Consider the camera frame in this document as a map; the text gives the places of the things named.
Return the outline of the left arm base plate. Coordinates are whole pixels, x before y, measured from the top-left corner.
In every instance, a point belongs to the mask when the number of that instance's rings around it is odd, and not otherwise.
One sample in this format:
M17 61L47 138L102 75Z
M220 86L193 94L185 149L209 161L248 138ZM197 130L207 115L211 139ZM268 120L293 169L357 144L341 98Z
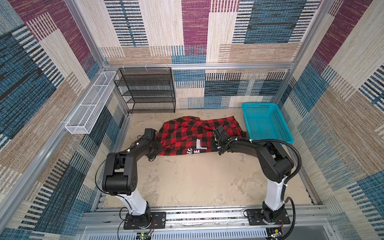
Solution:
M166 226L167 213L166 212L154 212L146 213L140 216L126 215L124 221L124 230L149 230L155 226L155 230L164 229Z

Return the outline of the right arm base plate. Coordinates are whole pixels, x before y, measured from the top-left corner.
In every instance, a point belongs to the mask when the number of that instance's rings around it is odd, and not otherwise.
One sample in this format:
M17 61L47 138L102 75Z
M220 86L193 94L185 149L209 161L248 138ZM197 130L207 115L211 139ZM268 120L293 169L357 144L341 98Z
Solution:
M284 207L276 211L270 209L246 209L243 215L248 219L250 226L289 225L291 220Z

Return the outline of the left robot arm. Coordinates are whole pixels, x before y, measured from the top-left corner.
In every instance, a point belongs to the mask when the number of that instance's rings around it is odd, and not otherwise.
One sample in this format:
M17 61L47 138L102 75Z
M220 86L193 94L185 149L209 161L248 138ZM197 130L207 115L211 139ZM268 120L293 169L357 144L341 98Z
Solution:
M158 154L156 136L142 136L118 153L108 154L102 180L102 192L119 199L128 210L125 223L148 228L152 223L149 203L138 190L138 160L154 160Z

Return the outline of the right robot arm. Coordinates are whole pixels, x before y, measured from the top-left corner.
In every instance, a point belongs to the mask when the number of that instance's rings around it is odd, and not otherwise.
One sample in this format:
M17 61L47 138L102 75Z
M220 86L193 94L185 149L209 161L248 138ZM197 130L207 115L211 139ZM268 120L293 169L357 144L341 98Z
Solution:
M215 137L216 149L222 155L242 153L256 157L268 179L267 193L261 214L266 224L274 224L284 214L288 181L301 168L301 157L289 143L276 140L251 140L242 137Z

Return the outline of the red black plaid shirt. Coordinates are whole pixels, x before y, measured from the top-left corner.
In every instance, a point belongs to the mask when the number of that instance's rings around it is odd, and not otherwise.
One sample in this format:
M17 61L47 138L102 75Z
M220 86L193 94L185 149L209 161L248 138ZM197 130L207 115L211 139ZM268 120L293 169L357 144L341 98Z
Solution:
M167 121L158 132L157 140L162 146L160 156L178 156L216 152L214 129L224 127L229 137L245 137L236 119L201 120L186 116Z

